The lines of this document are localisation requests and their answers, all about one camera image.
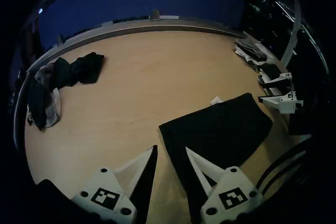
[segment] white bracket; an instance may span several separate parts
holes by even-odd
[[[292,75],[291,75],[291,73],[280,74],[278,78],[273,79],[273,80],[271,80],[271,81],[268,81],[267,83],[277,82],[277,81],[280,81],[280,80],[283,80],[283,79],[289,79],[289,80],[292,80]]]
[[[131,224],[137,210],[130,201],[135,186],[152,154],[153,147],[118,169],[99,169],[72,201],[102,220]]]
[[[295,113],[297,109],[297,104],[300,107],[303,106],[302,100],[297,100],[295,91],[291,91],[283,96],[260,96],[259,102],[265,104],[266,106],[273,107],[279,110],[280,113]]]
[[[263,196],[236,166],[222,169],[186,147],[195,173],[208,196],[201,208],[205,224],[233,221],[263,203]],[[211,187],[204,174],[217,182]]]

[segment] black cable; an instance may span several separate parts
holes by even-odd
[[[284,169],[282,169],[279,173],[277,173],[265,186],[264,190],[262,190],[262,195],[264,195],[267,190],[271,187],[271,185],[274,184],[274,182],[276,180],[278,180],[280,177],[282,177],[284,174],[286,174],[287,172],[289,172],[290,170],[292,170],[293,168],[295,168],[296,166],[300,165],[302,163],[302,161],[304,160],[305,155],[300,156],[299,158],[297,158],[296,160],[294,160],[293,162],[291,162],[288,166],[286,166]]]
[[[263,175],[260,177],[256,188],[259,189],[261,184],[264,182],[266,177],[279,165],[281,165],[285,160],[297,155],[298,153],[305,151],[307,149],[307,146],[309,144],[309,139],[299,143],[298,145],[294,146],[292,149],[284,153],[281,157],[279,157],[277,160],[275,160],[263,173]]]

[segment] folded black clothing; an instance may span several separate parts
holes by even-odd
[[[263,64],[257,67],[258,69],[262,69],[262,71],[271,79],[276,79],[281,74],[281,71],[276,65],[273,64]]]
[[[250,93],[159,126],[166,150],[188,197],[192,223],[200,223],[207,196],[185,147],[225,169],[242,165],[267,137],[272,121]]]
[[[92,52],[82,58],[76,59],[69,64],[65,59],[59,58],[54,65],[53,87],[62,88],[71,87],[77,82],[83,84],[92,84],[97,82],[104,55]]]

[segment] black cloth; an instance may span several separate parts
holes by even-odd
[[[55,88],[64,86],[71,87],[77,82],[83,84],[95,83],[98,80],[104,55],[90,53],[82,58],[76,59],[69,64],[65,59],[59,58],[53,63],[53,75],[48,77],[50,83],[45,88],[35,78],[32,78],[28,90],[28,105],[35,125],[42,130],[46,125],[47,116],[45,109],[52,102],[50,93]]]
[[[273,64],[263,64],[258,67],[259,69],[262,69],[263,72],[271,79],[274,80],[279,77],[281,74],[281,71],[276,65]]]
[[[250,93],[159,126],[166,150],[186,191],[192,223],[200,223],[207,196],[185,147],[225,169],[242,165],[267,137],[272,121]]]
[[[42,130],[45,126],[47,115],[45,108],[51,102],[49,91],[34,78],[30,81],[28,89],[28,105],[36,127]]]
[[[53,87],[71,87],[77,82],[83,84],[96,83],[102,69],[104,55],[90,53],[82,58],[76,59],[69,64],[65,59],[59,58],[54,63]]]

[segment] gray strip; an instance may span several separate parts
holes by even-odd
[[[69,38],[63,44],[54,47],[43,54],[29,67],[27,72],[37,70],[54,58],[92,42],[126,34],[157,31],[206,32],[230,37],[246,38],[246,35],[242,32],[231,30],[226,26],[207,24],[199,21],[163,19],[155,22],[149,20],[121,22],[117,24],[104,25]]]
[[[25,92],[25,89],[26,89],[26,86],[28,84],[28,81],[30,79],[30,73],[27,74],[22,86],[21,86],[21,89],[18,93],[18,101],[16,102],[16,106],[15,106],[15,111],[14,111],[14,131],[13,131],[13,137],[14,137],[14,145],[15,145],[15,148],[17,149],[18,152],[21,151],[21,149],[23,148],[24,150],[24,146],[23,147],[20,147],[20,144],[18,142],[18,123],[19,123],[19,120],[18,120],[18,111],[19,111],[19,107],[21,106],[21,103],[22,103],[22,98],[23,98],[23,93]]]
[[[299,0],[294,0],[295,7],[295,19],[293,24],[293,31],[291,32],[291,38],[289,39],[285,53],[282,56],[281,63],[287,67],[291,57],[293,55],[293,49],[297,45],[297,32],[301,29],[301,6]]]

